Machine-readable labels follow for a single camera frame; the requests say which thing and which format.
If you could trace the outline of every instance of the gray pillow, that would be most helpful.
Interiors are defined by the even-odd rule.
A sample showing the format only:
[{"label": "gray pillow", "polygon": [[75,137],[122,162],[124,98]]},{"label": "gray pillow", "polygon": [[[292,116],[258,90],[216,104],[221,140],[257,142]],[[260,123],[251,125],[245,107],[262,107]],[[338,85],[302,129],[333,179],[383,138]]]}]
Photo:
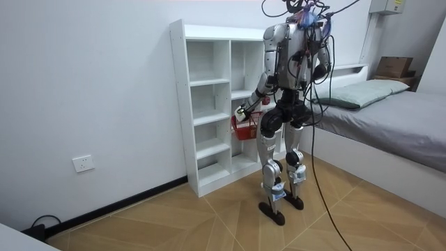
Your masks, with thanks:
[{"label": "gray pillow", "polygon": [[333,105],[345,109],[361,109],[389,95],[400,93],[409,86],[393,80],[374,79],[325,91],[319,96],[323,105]]}]

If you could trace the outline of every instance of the white cabinet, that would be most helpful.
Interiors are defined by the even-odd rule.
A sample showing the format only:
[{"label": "white cabinet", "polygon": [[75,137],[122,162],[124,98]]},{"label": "white cabinet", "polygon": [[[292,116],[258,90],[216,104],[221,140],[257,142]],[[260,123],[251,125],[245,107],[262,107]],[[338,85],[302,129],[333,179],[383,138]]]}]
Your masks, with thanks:
[{"label": "white cabinet", "polygon": [[[201,197],[261,168],[256,140],[239,141],[231,116],[263,72],[263,30],[178,20],[170,32],[187,177]],[[275,158],[280,159],[285,155],[282,131],[276,136]]]}]

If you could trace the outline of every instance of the wooden floor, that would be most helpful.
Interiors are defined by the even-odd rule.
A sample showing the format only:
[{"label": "wooden floor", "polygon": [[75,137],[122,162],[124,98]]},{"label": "wooden floor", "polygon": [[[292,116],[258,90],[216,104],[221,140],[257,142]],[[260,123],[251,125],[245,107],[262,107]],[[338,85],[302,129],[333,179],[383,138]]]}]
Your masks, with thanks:
[{"label": "wooden floor", "polygon": [[[446,250],[444,218],[321,160],[315,165],[334,221],[354,251]],[[265,196],[261,172],[256,172],[200,199],[183,185],[49,243],[69,251],[347,250],[307,170],[301,192],[305,209],[297,211],[283,201],[284,227],[258,210]]]}]

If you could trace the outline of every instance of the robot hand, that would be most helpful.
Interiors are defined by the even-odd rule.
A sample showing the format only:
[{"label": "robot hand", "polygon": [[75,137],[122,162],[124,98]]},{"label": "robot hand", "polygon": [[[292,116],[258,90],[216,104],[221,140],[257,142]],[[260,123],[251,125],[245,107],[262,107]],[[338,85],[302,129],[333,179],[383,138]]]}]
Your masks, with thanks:
[{"label": "robot hand", "polygon": [[250,118],[251,112],[246,110],[246,104],[242,104],[234,111],[234,115],[238,122],[242,122]]}]

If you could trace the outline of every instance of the plastic basket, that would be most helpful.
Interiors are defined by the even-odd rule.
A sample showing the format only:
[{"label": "plastic basket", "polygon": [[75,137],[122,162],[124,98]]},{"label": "plastic basket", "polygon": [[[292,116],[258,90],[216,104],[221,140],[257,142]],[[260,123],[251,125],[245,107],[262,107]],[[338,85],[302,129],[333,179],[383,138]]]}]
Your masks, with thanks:
[{"label": "plastic basket", "polygon": [[238,140],[255,139],[257,137],[257,124],[262,112],[253,112],[248,120],[239,122],[232,116],[231,123]]}]

